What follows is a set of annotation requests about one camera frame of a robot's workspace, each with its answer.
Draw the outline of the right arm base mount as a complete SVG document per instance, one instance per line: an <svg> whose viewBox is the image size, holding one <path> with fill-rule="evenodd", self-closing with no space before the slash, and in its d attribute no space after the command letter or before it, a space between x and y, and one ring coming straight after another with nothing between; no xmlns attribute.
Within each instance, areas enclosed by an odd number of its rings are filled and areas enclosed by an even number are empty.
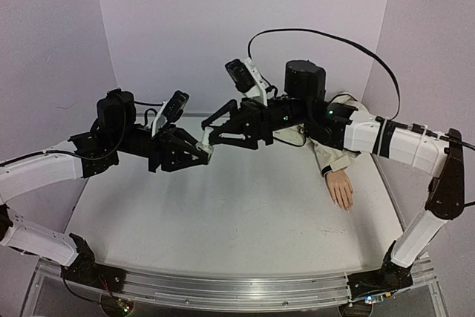
<svg viewBox="0 0 475 317"><path fill-rule="evenodd" d="M404 268L390 260L395 244L394 241L390 245L379 269L355 272L347 277L351 302L362 301L368 296L395 293L413 286L412 266Z"/></svg>

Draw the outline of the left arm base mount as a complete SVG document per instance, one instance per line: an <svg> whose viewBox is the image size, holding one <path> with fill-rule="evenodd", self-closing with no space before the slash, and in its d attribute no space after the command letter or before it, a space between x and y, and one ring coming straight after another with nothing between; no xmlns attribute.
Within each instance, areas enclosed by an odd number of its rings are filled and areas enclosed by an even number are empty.
<svg viewBox="0 0 475 317"><path fill-rule="evenodd" d="M66 281L84 286L120 293L125 284L126 271L119 267L96 262L95 254L87 241L74 233L69 237L75 244L76 257L66 266L61 266L61 276Z"/></svg>

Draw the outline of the white nail polish bottle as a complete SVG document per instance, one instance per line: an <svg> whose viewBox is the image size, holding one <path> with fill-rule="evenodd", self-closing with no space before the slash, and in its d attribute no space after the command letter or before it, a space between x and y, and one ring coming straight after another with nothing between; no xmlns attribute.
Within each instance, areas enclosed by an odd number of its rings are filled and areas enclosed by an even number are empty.
<svg viewBox="0 0 475 317"><path fill-rule="evenodd" d="M204 151L209 157L212 156L213 151L214 151L214 147L209 142L210 135L212 132L213 132L212 127L209 127L209 126L205 127L203 129L203 135L202 135L201 141L197 142L197 144L195 145L197 149Z"/></svg>

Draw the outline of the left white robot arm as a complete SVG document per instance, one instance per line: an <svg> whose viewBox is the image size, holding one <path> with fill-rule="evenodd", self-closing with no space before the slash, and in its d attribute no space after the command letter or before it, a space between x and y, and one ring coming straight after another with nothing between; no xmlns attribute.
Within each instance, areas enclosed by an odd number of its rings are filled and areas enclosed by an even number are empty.
<svg viewBox="0 0 475 317"><path fill-rule="evenodd" d="M173 172L209 163L210 129L197 140L176 126L189 95L176 91L152 122L138 123L130 91L115 89L96 105L91 129L41 151L1 163L1 245L70 267L83 284L100 277L94 254L79 236L26 221L8 207L13 198L65 180L86 179L119 163L119 153L145 158L148 170Z"/></svg>

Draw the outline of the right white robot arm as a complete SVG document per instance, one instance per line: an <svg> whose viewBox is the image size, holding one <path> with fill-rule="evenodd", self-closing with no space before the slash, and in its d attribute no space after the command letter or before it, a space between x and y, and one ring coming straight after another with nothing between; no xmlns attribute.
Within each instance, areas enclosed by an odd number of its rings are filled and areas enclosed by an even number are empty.
<svg viewBox="0 0 475 317"><path fill-rule="evenodd" d="M232 99L202 121L208 145L258 149L274 142L280 129L302 126L320 144L352 153L367 152L420 169L432 177L422 211L389 252L390 265L409 268L437 232L465 208L465 164L460 133L431 131L375 116L350 104L325 100L326 72L305 60L285 67L284 95L269 99L251 59L225 66L244 97Z"/></svg>

